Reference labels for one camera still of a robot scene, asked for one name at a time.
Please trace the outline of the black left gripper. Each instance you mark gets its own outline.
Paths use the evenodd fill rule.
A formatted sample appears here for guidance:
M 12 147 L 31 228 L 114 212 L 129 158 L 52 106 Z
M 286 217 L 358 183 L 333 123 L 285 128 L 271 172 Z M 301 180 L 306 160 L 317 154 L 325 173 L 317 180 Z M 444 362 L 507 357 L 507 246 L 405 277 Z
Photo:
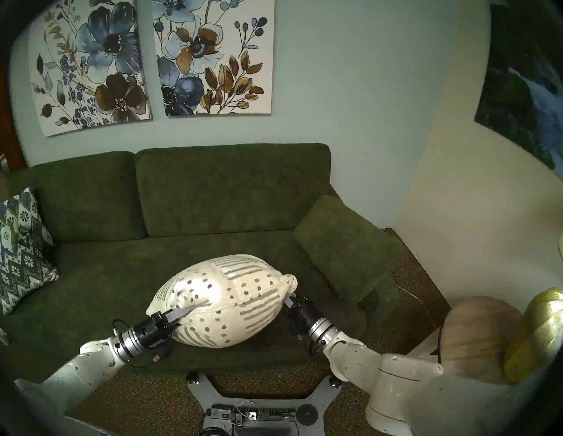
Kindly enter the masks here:
M 156 348 L 172 335 L 173 326 L 190 314 L 196 305 L 186 308 L 173 308 L 166 312 L 156 312 L 149 318 L 135 324 L 132 339 L 138 348 Z

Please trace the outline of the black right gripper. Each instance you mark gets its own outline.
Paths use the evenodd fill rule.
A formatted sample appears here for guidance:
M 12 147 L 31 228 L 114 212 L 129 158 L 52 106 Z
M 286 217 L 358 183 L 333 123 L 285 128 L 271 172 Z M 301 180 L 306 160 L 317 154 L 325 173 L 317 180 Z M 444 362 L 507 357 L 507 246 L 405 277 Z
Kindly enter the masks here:
M 306 297 L 288 293 L 284 298 L 288 317 L 296 329 L 303 334 L 313 334 L 322 323 L 322 313 Z

